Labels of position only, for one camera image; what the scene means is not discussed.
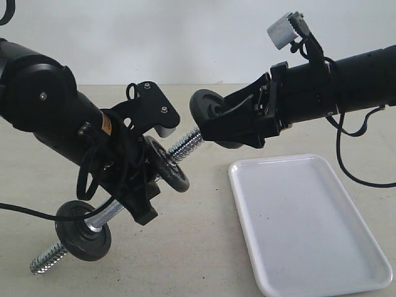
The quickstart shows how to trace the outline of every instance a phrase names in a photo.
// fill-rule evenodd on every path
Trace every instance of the chrome threaded rod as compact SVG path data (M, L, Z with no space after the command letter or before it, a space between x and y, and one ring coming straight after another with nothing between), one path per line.
M57 242L32 261L30 271L35 275L46 273L48 269L58 263L67 253L67 249L60 242Z
M177 164L195 151L203 142L199 128L195 127L168 150L167 157L171 162ZM93 232L100 232L101 227L122 209L124 209L123 205L114 200L104 211L86 219L85 223ZM58 263L67 253L67 249L58 241L32 261L30 271L35 275L42 275Z

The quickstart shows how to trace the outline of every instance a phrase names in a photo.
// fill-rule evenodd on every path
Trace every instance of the orange label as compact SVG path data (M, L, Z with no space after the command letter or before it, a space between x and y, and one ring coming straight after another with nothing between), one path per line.
M101 114L102 115L102 122L101 122L101 129L108 134L109 136L111 135L111 130L113 129L111 127L111 121L109 119L109 117L107 115L105 115L104 113Z

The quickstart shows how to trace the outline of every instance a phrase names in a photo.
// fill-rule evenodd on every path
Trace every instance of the white wall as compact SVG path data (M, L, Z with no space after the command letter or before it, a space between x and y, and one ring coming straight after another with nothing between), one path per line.
M1 9L5 0L0 0ZM0 36L68 65L79 84L248 83L277 51L266 29L300 11L334 59L396 44L395 0L16 0Z

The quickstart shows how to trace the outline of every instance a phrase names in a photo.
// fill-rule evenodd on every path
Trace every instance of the white tray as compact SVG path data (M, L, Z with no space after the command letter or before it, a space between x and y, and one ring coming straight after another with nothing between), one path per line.
M267 297L338 296L391 282L388 260L322 157L242 160L229 175Z

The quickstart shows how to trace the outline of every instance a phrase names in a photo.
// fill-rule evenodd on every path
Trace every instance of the screw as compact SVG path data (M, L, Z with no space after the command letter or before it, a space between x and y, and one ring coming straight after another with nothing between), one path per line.
M43 92L40 94L40 100L45 101L47 99L47 93Z
M170 162L179 163L192 153L204 142L198 127L186 134L168 152L167 157ZM100 232L101 226L110 221L124 207L117 200L114 200L104 211L85 220L87 226L94 232ZM35 275L41 275L48 271L53 265L58 263L66 254L67 249L59 241L45 250L30 264L30 271Z

